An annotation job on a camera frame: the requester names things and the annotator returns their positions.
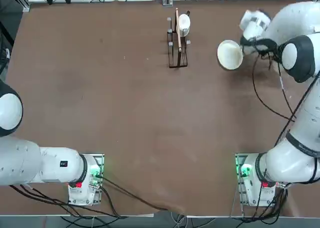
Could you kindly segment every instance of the wooden stick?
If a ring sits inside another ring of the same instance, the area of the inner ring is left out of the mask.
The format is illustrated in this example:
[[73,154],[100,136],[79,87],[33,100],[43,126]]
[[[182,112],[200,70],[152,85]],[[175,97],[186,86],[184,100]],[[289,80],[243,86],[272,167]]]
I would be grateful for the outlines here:
[[175,9],[175,18],[176,18],[176,34],[178,35],[178,48],[179,48],[179,52],[181,52],[182,48],[181,48],[181,36],[180,36],[180,28],[179,28],[178,8]]

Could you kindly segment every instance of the brown table surface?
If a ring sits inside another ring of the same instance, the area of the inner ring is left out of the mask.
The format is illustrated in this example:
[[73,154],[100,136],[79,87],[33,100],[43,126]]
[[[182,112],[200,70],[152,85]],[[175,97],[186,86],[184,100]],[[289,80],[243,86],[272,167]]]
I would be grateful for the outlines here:
[[[272,148],[285,120],[256,98],[254,57],[227,72],[216,58],[225,39],[241,37],[247,10],[274,16],[294,0],[33,5],[23,15],[7,82],[24,104],[15,136],[40,146],[105,154],[106,175],[158,206],[189,215],[229,216],[237,177],[235,153]],[[190,10],[187,68],[168,68],[167,17]],[[305,85],[284,77],[294,106]],[[268,64],[256,69],[266,103],[288,115]],[[36,185],[66,200],[65,184]],[[62,214],[1,187],[0,214]],[[114,189],[121,214],[154,209]],[[282,215],[320,217],[319,185],[289,190]],[[106,199],[95,207],[110,212]],[[241,215],[239,197],[233,215]]]

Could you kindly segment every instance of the white cup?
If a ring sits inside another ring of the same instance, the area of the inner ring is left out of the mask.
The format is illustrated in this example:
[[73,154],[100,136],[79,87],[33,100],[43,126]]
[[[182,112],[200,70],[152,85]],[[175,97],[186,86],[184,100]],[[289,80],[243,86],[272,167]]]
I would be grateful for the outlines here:
[[185,37],[190,31],[190,18],[187,14],[181,14],[178,18],[180,36]]
[[217,57],[219,63],[229,70],[237,69],[244,59],[241,47],[232,40],[224,40],[220,43]]

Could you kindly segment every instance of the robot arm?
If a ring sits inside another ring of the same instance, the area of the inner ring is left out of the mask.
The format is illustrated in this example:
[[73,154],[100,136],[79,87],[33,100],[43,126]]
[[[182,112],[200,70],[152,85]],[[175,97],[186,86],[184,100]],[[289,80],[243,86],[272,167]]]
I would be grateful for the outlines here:
[[[320,4],[315,2],[288,5],[273,20],[262,11],[247,11],[240,23],[243,30],[240,45],[226,46],[222,42],[218,48],[218,60],[223,67],[236,69],[247,54],[272,52],[274,61],[296,82],[302,83],[320,71],[319,27]],[[274,148],[263,154],[249,154],[245,159],[241,172],[249,205],[257,205],[261,192],[260,205],[267,206],[276,182],[308,182],[320,178],[319,80],[296,117],[290,131]],[[260,191],[262,182],[268,185]]]
[[18,93],[0,81],[0,185],[68,183],[69,202],[94,204],[100,193],[100,179],[95,175],[101,174],[96,159],[73,149],[39,147],[9,136],[19,127],[22,117]]

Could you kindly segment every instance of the gray floor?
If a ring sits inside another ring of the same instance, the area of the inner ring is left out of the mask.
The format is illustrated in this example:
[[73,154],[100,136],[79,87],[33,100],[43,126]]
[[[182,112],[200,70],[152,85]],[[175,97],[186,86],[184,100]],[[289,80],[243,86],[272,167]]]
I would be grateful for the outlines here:
[[[9,33],[13,38],[16,37],[18,27],[20,24],[20,20],[22,17],[22,8],[13,0],[0,0],[0,20],[5,25]],[[101,219],[106,222],[112,221],[112,218],[99,216]],[[70,221],[74,221],[74,218],[67,218]],[[194,227],[205,224],[210,219],[206,218],[193,218]],[[80,225],[88,225],[91,226],[92,220],[80,220],[77,222]],[[100,225],[97,220],[94,221],[94,225]],[[238,220],[234,220],[231,218],[218,218],[215,222],[206,226],[207,228],[212,227],[233,227],[239,224]],[[16,227],[32,227],[32,228],[60,228],[66,227],[68,225],[67,222],[63,221],[60,217],[56,216],[21,216],[14,217],[8,216],[0,217],[0,228],[16,228]],[[155,214],[153,218],[150,217],[130,217],[125,220],[118,220],[114,224],[110,225],[110,227],[130,227],[130,228],[147,228],[147,227],[155,227],[155,228],[173,228],[175,223],[173,222],[170,213],[168,212],[159,212]],[[188,221],[188,227],[192,228],[191,220]],[[280,218],[277,223],[272,225],[272,227],[281,227],[281,228],[294,228],[294,227],[308,227],[308,228],[319,228],[320,227],[320,219],[297,219],[297,218]],[[249,227],[269,227],[261,222],[255,222],[251,224],[243,224],[241,228],[249,228]]]
[[[99,216],[104,221],[111,221],[111,218]],[[193,218],[192,222],[189,218],[188,228],[192,228],[205,224],[210,219],[207,218]],[[240,222],[231,218],[218,218],[215,222],[206,226],[207,228],[213,227],[224,227],[224,228],[236,228]],[[77,222],[80,225],[91,226],[92,220],[80,220]],[[18,227],[32,227],[32,228],[65,228],[68,225],[67,222],[62,220],[57,216],[48,216],[48,217],[0,217],[0,228],[18,228]],[[97,220],[94,221],[94,225],[101,225]],[[153,218],[151,217],[129,217],[125,220],[118,220],[117,222],[110,225],[112,228],[118,227],[129,227],[129,228],[173,228],[175,223],[172,221],[171,216],[167,212],[160,212],[155,214]],[[273,228],[295,228],[295,227],[308,227],[308,228],[319,228],[320,220],[319,219],[298,219],[298,218],[280,218],[277,223],[273,224]],[[251,224],[243,224],[241,228],[250,228],[250,227],[270,227],[269,225],[263,224],[261,222],[254,222]]]

